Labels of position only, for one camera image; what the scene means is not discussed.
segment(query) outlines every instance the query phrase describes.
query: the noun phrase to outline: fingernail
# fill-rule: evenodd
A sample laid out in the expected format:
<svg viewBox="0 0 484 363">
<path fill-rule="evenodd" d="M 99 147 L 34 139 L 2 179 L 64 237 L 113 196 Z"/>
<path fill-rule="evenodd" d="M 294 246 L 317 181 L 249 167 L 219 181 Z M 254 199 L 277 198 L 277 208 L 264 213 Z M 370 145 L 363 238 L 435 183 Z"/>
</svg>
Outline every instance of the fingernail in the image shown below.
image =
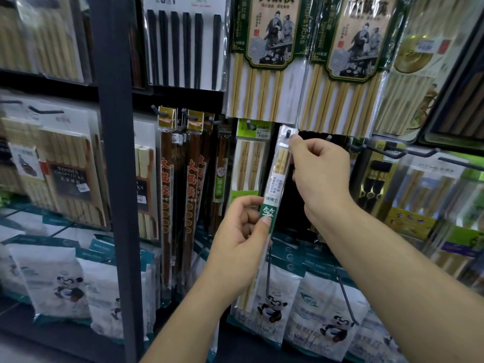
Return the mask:
<svg viewBox="0 0 484 363">
<path fill-rule="evenodd" d="M 261 218 L 262 222 L 267 225 L 268 227 L 270 227 L 270 224 L 271 224 L 271 219 L 270 219 L 270 216 L 263 216 Z"/>
</svg>

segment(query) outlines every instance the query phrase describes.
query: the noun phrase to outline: person's left hand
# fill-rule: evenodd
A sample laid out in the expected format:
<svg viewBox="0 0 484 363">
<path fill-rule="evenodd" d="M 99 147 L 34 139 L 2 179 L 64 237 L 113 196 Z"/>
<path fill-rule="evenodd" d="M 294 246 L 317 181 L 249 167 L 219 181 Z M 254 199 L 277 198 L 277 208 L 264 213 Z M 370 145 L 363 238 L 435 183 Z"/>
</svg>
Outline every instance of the person's left hand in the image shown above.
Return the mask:
<svg viewBox="0 0 484 363">
<path fill-rule="evenodd" d="M 263 202 L 260 196 L 234 200 L 215 234 L 207 264 L 200 278 L 222 297 L 226 307 L 252 282 L 269 236 L 270 217 L 259 219 L 250 206 Z"/>
</svg>

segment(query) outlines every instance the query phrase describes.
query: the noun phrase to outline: hand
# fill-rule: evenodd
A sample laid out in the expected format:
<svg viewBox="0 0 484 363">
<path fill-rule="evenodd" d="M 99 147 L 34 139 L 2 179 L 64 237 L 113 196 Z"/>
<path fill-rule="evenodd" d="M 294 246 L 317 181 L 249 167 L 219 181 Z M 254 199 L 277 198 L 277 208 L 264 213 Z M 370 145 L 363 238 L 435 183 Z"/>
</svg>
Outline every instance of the hand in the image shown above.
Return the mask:
<svg viewBox="0 0 484 363">
<path fill-rule="evenodd" d="M 303 140 L 299 135 L 291 137 L 289 148 L 295 167 L 292 180 L 305 202 L 307 218 L 321 232 L 354 205 L 348 189 L 349 154 L 329 141 Z"/>
<path fill-rule="evenodd" d="M 200 278 L 212 286 L 211 292 L 221 298 L 224 309 L 245 291 L 259 267 L 270 217 L 259 219 L 259 212 L 249 206 L 263 200 L 260 196 L 236 198 L 215 234 Z"/>
</svg>

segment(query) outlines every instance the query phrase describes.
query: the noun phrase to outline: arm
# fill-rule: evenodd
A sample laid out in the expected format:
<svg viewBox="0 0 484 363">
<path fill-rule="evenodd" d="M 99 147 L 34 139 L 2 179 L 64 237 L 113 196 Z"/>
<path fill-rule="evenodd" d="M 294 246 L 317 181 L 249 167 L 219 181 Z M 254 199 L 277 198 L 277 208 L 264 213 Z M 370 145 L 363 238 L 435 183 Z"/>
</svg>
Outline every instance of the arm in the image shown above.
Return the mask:
<svg viewBox="0 0 484 363">
<path fill-rule="evenodd" d="M 142 363 L 204 363 L 225 309 L 251 283 L 269 235 L 270 218 L 249 206 L 263 198 L 243 196 L 227 210 L 207 264 L 142 359 Z"/>
<path fill-rule="evenodd" d="M 348 192 L 349 156 L 320 139 L 291 138 L 305 212 L 411 362 L 484 356 L 484 298 L 454 280 Z"/>
</svg>

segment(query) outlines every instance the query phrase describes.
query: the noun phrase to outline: black label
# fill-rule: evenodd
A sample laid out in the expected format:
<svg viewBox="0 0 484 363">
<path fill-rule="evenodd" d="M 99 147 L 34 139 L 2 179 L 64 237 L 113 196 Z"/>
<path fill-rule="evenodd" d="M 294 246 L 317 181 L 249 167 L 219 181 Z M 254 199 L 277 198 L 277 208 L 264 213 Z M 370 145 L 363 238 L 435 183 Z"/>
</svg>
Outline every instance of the black label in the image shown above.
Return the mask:
<svg viewBox="0 0 484 363">
<path fill-rule="evenodd" d="M 4 139 L 0 139 L 0 165 L 15 167 L 14 162 L 12 162 L 12 153 L 10 152 L 7 141 Z"/>
<path fill-rule="evenodd" d="M 49 168 L 58 195 L 76 200 L 91 201 L 86 171 L 59 164 L 49 164 Z"/>
<path fill-rule="evenodd" d="M 149 212 L 148 205 L 148 183 L 142 179 L 136 180 L 136 187 L 138 189 L 138 210 L 145 213 Z"/>
</svg>

